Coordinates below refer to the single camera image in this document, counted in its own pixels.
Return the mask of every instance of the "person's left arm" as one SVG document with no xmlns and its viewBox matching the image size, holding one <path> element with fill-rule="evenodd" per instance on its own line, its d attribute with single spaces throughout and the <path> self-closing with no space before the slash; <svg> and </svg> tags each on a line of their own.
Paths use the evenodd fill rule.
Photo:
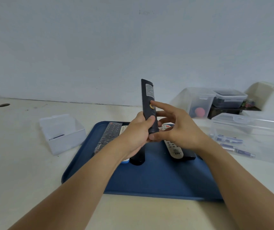
<svg viewBox="0 0 274 230">
<path fill-rule="evenodd" d="M 121 161 L 135 155 L 147 142 L 148 129 L 154 120 L 151 116 L 146 121 L 143 113 L 139 112 L 124 133 L 107 144 L 9 230 L 84 230 L 113 172 Z"/>
</svg>

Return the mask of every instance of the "hand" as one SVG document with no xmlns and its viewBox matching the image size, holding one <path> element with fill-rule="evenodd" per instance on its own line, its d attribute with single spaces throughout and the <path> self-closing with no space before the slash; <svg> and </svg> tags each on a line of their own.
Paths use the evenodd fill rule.
<svg viewBox="0 0 274 230">
<path fill-rule="evenodd" d="M 125 131 L 117 137 L 123 144 L 128 146 L 128 153 L 125 155 L 125 159 L 134 156 L 140 148 L 145 145 L 149 136 L 149 128 L 153 125 L 155 116 L 150 116 L 147 120 L 143 116 L 143 112 L 139 112 Z"/>
<path fill-rule="evenodd" d="M 169 127 L 165 131 L 150 134 L 150 140 L 168 140 L 181 148 L 198 150 L 202 144 L 206 143 L 206 140 L 209 139 L 183 109 L 156 101 L 151 101 L 151 104 L 163 109 L 163 111 L 157 112 L 157 116 L 165 117 L 158 121 L 159 127 L 161 127 L 163 123 L 170 122 L 174 123 L 174 126 Z"/>
</svg>

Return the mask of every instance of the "person's right arm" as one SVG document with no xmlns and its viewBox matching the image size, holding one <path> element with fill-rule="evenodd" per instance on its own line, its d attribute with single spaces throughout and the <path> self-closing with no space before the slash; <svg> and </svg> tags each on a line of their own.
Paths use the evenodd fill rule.
<svg viewBox="0 0 274 230">
<path fill-rule="evenodd" d="M 208 165 L 227 208 L 241 229 L 274 229 L 274 194 L 246 171 L 219 144 L 209 138 L 182 109 L 151 101 L 164 111 L 162 123 L 174 123 L 149 139 L 168 140 L 196 152 Z"/>
</svg>

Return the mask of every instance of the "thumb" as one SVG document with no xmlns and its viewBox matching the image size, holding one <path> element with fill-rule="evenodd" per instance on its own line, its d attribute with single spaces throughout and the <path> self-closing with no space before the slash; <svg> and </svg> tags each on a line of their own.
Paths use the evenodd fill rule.
<svg viewBox="0 0 274 230">
<path fill-rule="evenodd" d="M 152 125 L 154 124 L 155 122 L 155 116 L 154 115 L 151 115 L 145 122 L 144 122 L 144 125 L 147 127 L 147 129 L 149 129 L 150 127 L 152 127 Z"/>
<path fill-rule="evenodd" d="M 150 140 L 161 141 L 170 140 L 170 131 L 160 131 L 149 135 Z"/>
</svg>

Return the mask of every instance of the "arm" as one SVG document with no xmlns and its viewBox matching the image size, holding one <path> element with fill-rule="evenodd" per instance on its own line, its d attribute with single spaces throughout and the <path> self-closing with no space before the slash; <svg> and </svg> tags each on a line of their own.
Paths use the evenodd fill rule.
<svg viewBox="0 0 274 230">
<path fill-rule="evenodd" d="M 151 116 L 146 121 L 139 112 L 123 134 L 107 144 L 9 230 L 84 230 L 113 172 L 121 161 L 135 155 L 147 142 L 148 129 L 154 120 Z"/>
<path fill-rule="evenodd" d="M 151 102 L 164 111 L 162 123 L 175 123 L 173 128 L 149 135 L 151 140 L 169 140 L 194 150 L 208 165 L 220 193 L 241 229 L 274 229 L 274 194 L 247 172 L 219 144 L 198 128 L 182 109 L 165 103 Z"/>
</svg>

